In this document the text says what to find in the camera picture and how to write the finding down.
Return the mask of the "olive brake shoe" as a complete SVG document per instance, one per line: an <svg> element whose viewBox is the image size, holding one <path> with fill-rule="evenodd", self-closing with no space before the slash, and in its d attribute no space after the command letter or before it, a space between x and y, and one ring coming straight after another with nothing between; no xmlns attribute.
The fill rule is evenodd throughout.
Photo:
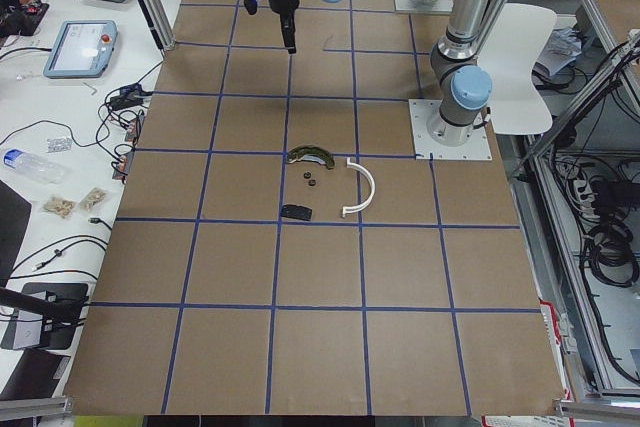
<svg viewBox="0 0 640 427"><path fill-rule="evenodd" d="M286 163L312 162L324 166L328 170L335 168L335 159L331 152L316 145L300 145L291 149L286 155Z"/></svg>

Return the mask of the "black brake pad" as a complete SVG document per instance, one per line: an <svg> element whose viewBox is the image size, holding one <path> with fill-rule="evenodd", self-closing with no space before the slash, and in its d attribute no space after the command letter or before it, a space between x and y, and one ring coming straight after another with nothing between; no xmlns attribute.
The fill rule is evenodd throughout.
<svg viewBox="0 0 640 427"><path fill-rule="evenodd" d="M284 204L280 209L280 216L290 220L309 222L313 217L310 207L297 204Z"/></svg>

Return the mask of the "near teach pendant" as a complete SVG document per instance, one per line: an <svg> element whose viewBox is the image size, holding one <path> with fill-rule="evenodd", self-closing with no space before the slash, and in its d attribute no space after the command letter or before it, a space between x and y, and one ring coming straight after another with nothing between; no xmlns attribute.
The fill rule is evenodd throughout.
<svg viewBox="0 0 640 427"><path fill-rule="evenodd" d="M106 70L118 37L112 20L65 21L45 64L50 79L98 78Z"/></svg>

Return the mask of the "white chair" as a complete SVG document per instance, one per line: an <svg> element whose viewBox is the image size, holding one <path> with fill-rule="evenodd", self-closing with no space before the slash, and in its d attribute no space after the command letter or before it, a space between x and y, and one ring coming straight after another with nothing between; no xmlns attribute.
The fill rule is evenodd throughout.
<svg viewBox="0 0 640 427"><path fill-rule="evenodd" d="M551 128L552 116L534 87L532 70L556 19L544 7L504 5L477 60L493 82L488 106L495 133L537 135Z"/></svg>

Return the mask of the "right small parts bag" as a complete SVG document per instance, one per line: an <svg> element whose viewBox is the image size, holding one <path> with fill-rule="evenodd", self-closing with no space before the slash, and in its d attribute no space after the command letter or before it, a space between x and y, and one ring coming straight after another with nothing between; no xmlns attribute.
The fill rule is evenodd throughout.
<svg viewBox="0 0 640 427"><path fill-rule="evenodd" d="M77 204L80 210L92 212L109 199L110 192L99 187L92 188Z"/></svg>

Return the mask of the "small parts bag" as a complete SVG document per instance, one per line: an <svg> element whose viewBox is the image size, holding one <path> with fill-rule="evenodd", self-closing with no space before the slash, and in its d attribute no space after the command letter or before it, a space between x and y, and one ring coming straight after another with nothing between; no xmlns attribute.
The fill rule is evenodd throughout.
<svg viewBox="0 0 640 427"><path fill-rule="evenodd" d="M57 215L62 219L68 218L74 211L76 203L57 195L51 196L44 202L42 210L46 213Z"/></svg>
<svg viewBox="0 0 640 427"><path fill-rule="evenodd" d="M92 212L109 199L110 192L99 187L92 188L77 204L80 210Z"/></svg>

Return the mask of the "clear plastic water bottle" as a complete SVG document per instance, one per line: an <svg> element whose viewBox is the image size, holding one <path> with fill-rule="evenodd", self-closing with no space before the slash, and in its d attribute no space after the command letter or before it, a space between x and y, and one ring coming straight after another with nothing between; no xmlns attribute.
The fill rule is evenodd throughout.
<svg viewBox="0 0 640 427"><path fill-rule="evenodd" d="M69 174L63 165L15 148L2 149L1 162L19 175L43 184L59 184Z"/></svg>

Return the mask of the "left small parts bag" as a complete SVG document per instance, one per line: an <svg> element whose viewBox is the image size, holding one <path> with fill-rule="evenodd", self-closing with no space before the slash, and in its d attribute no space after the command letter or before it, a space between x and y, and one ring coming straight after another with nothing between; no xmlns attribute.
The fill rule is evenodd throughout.
<svg viewBox="0 0 640 427"><path fill-rule="evenodd" d="M68 218L74 211L76 203L57 195L51 196L44 202L42 210L46 213L57 215L62 219Z"/></svg>

